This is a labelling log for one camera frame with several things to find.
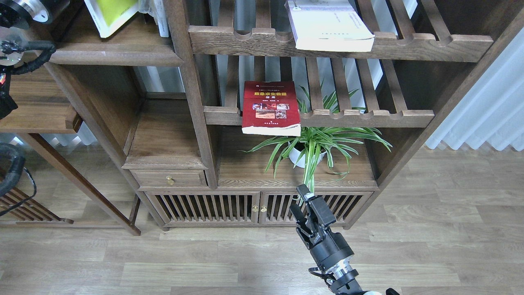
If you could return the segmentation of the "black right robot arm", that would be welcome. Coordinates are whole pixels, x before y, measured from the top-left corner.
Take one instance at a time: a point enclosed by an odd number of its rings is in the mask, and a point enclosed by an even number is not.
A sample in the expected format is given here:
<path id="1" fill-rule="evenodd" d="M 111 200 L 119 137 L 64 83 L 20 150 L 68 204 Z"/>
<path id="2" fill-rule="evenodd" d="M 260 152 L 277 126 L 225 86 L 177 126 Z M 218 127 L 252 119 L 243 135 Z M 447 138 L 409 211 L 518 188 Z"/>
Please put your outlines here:
<path id="1" fill-rule="evenodd" d="M 331 231 L 330 224 L 335 223 L 336 218 L 325 200 L 311 193 L 305 184 L 296 190 L 307 210 L 305 216 L 298 205 L 291 205 L 296 232 L 317 265 L 309 272 L 322 278 L 336 295 L 376 295 L 375 291 L 363 290 L 357 282 L 359 273 L 349 264 L 354 252 L 341 233 Z"/>

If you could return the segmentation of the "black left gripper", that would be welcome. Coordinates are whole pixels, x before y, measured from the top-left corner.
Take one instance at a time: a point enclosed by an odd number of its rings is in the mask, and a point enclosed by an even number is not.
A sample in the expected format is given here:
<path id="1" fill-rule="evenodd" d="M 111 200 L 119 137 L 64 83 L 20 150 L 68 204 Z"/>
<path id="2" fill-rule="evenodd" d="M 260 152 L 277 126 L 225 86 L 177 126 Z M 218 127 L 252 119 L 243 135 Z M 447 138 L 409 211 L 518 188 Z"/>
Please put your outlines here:
<path id="1" fill-rule="evenodd" d="M 14 0 L 36 22 L 49 24 L 70 4 L 70 0 Z"/>

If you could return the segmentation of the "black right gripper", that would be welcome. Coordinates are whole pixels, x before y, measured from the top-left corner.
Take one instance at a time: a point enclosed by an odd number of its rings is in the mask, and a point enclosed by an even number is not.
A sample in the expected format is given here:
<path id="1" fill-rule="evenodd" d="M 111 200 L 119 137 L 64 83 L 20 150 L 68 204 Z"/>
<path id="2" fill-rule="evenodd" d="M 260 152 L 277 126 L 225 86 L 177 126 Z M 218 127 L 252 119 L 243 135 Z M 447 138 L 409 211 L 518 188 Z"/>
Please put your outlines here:
<path id="1" fill-rule="evenodd" d="M 349 264 L 354 252 L 341 233 L 333 233 L 330 225 L 336 222 L 324 198 L 315 196 L 307 185 L 296 187 L 309 215 L 305 216 L 297 204 L 290 210 L 296 219 L 296 232 L 313 256 L 316 268 L 309 268 L 309 273 L 333 281 L 352 281 L 359 274 Z"/>

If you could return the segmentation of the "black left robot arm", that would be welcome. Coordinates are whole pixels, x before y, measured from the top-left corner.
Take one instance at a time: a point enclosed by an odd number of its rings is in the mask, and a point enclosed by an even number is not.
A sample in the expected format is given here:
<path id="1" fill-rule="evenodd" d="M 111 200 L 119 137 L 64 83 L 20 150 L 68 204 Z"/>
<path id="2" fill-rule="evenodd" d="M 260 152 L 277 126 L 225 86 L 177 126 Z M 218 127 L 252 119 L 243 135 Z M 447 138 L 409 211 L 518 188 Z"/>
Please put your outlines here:
<path id="1" fill-rule="evenodd" d="M 22 75 L 39 69 L 56 52 L 56 45 L 52 41 L 27 41 L 13 31 L 13 28 L 27 30 L 33 22 L 49 24 L 69 3 L 69 0 L 2 0 L 0 2 L 2 119 L 18 108 L 9 93 L 12 75 Z M 28 175 L 34 188 L 32 196 L 8 205 L 1 211 L 1 215 L 4 216 L 31 200 L 37 192 L 37 186 L 30 172 L 25 168 L 23 150 L 12 144 L 2 143 L 0 153 L 1 157 L 8 159 L 11 163 L 1 182 L 1 195 L 5 195 L 16 186 L 22 172 Z"/>

